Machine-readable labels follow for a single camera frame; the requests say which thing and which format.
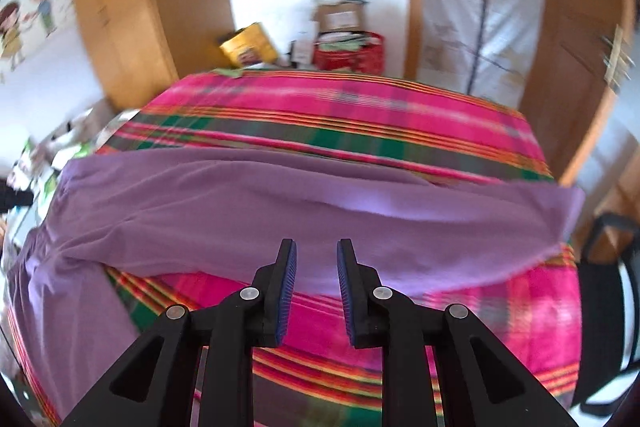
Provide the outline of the red basket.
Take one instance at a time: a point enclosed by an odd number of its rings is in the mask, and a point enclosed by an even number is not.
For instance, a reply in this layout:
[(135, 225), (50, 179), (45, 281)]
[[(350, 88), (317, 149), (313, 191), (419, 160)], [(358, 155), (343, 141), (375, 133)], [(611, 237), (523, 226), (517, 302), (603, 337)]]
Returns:
[(372, 31), (321, 34), (314, 43), (312, 64), (320, 70), (384, 74), (385, 39)]

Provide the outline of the yellow box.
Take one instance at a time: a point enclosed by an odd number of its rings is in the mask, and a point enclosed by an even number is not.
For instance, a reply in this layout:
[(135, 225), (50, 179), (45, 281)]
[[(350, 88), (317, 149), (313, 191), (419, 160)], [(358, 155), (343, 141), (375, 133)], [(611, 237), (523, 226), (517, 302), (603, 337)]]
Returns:
[(234, 67), (274, 64), (279, 60), (279, 52), (261, 23), (252, 23), (221, 38), (219, 47)]

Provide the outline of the pink plaid tablecloth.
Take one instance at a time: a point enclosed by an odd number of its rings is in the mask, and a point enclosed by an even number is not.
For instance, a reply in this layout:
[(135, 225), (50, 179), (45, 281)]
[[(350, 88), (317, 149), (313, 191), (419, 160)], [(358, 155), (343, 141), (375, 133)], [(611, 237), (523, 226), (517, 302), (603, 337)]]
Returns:
[[(438, 186), (554, 182), (532, 129), (514, 109), (409, 80), (332, 72), (192, 75), (145, 105), (96, 154), (154, 148), (268, 150), (408, 172)], [(580, 358), (580, 297), (568, 237), (559, 251), (495, 283), (410, 296), (463, 303), (563, 407)], [(137, 338), (171, 305), (220, 303), (250, 283), (204, 272), (137, 277), (107, 268)], [(61, 415), (37, 381), (9, 293), (9, 321), (44, 415)], [(377, 426), (382, 353), (348, 340), (340, 299), (294, 288), (282, 345), (253, 352), (254, 418), (264, 426)]]

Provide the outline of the cartoon wall sticker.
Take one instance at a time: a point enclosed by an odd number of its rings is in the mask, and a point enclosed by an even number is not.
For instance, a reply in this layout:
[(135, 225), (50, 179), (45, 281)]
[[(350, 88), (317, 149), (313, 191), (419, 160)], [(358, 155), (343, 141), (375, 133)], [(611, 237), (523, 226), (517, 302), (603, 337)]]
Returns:
[(51, 0), (32, 0), (35, 9), (21, 12), (21, 3), (13, 0), (1, 9), (1, 58), (9, 63), (11, 72), (25, 61), (24, 33), (39, 22), (44, 36), (50, 37), (56, 31)]

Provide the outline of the glass top side table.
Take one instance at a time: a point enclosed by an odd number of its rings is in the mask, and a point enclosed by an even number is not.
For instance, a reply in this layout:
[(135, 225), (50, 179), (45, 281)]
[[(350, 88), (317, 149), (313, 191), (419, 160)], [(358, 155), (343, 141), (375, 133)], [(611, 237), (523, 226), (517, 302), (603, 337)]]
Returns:
[(8, 212), (6, 238), (22, 245), (27, 233), (46, 217), (58, 178), (66, 164), (72, 159), (93, 154), (137, 113), (138, 108), (115, 113), (103, 100), (58, 126), (40, 143), (28, 140), (21, 157), (8, 174), (8, 182), (19, 190), (32, 191), (34, 202), (29, 207), (17, 207)]

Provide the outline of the purple fleece garment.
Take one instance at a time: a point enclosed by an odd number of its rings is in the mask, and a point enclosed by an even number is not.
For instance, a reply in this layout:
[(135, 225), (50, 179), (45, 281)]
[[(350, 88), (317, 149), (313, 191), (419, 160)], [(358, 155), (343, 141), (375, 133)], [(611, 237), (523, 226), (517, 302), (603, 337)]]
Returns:
[(70, 161), (6, 273), (37, 381), (66, 415), (137, 338), (107, 280), (248, 281), (283, 239), (295, 286), (337, 294), (336, 246), (409, 296), (491, 284), (555, 255), (584, 194), (552, 182), (438, 186), (408, 172), (268, 150), (154, 148)]

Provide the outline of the black mesh office chair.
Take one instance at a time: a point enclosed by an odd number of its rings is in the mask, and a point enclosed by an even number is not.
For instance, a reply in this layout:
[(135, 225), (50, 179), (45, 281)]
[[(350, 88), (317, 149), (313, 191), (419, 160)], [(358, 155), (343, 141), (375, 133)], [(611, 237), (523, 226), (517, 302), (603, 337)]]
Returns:
[[(613, 229), (631, 235), (614, 261), (592, 260), (600, 237)], [(639, 375), (639, 223), (605, 212), (594, 220), (578, 263), (582, 299), (582, 355), (572, 404), (609, 419), (628, 392), (600, 403), (593, 397), (617, 378)]]

